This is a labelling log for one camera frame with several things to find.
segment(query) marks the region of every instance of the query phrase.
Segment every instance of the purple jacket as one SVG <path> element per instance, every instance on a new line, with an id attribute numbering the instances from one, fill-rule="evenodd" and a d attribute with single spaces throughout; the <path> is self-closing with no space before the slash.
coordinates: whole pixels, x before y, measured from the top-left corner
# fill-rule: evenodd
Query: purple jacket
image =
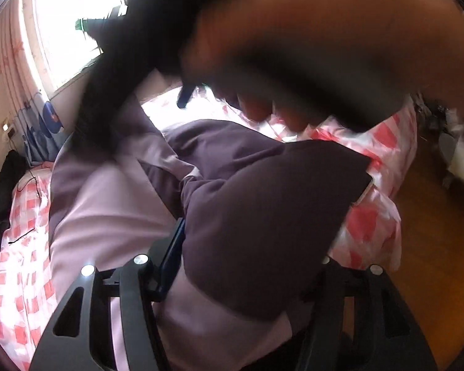
<path id="1" fill-rule="evenodd" d="M 115 129 L 115 158 L 65 146 L 51 182 L 50 254 L 60 299 L 79 270 L 125 264 L 186 218 L 183 264 L 154 304 L 175 371 L 231 371 L 307 325 L 299 297 L 351 205 L 369 158 L 334 142 L 289 144 L 233 122 L 200 120 L 165 137 L 136 101 Z M 127 369 L 118 301 L 112 329 Z"/>

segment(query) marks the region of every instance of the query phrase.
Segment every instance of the wooden floor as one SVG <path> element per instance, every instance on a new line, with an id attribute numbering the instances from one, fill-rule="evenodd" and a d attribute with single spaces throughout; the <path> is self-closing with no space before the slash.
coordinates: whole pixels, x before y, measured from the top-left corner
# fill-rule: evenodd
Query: wooden floor
<path id="1" fill-rule="evenodd" d="M 440 370 L 464 345 L 464 186 L 441 186 L 445 165 L 432 142 L 419 148 L 396 203 L 402 263 L 391 277 L 428 339 Z"/>

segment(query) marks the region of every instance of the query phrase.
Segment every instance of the bed sheet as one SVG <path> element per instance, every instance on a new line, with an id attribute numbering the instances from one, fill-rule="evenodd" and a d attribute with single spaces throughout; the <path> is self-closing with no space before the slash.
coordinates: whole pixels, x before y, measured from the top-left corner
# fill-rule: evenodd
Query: bed sheet
<path id="1" fill-rule="evenodd" d="M 0 252 L 0 344 L 23 371 L 57 306 L 48 255 L 51 169 L 44 163 L 18 182 Z"/>

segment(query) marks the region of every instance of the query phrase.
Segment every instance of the window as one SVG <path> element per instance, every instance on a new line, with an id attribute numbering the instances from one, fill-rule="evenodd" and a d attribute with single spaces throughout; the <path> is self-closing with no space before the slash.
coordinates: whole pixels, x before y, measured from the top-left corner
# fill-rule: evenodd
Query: window
<path id="1" fill-rule="evenodd" d="M 37 33 L 53 86 L 59 88 L 100 54 L 97 43 L 75 24 L 105 18 L 125 0 L 34 0 Z"/>

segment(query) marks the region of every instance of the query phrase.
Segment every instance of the red pattern fabric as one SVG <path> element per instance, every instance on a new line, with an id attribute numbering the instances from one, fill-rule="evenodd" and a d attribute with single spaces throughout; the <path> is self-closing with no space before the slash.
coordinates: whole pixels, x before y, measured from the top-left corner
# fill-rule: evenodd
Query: red pattern fabric
<path id="1" fill-rule="evenodd" d="M 375 262 L 400 266 L 401 218 L 392 201 L 416 156 L 416 113 L 411 98 L 404 107 L 364 134 L 354 134 L 329 118 L 299 139 L 335 141 L 372 159 L 374 185 L 349 211 L 330 251 L 341 265 L 365 269 Z"/>
<path id="2" fill-rule="evenodd" d="M 0 344 L 23 371 L 57 306 L 48 257 L 51 168 L 45 163 L 19 181 L 0 252 Z"/>

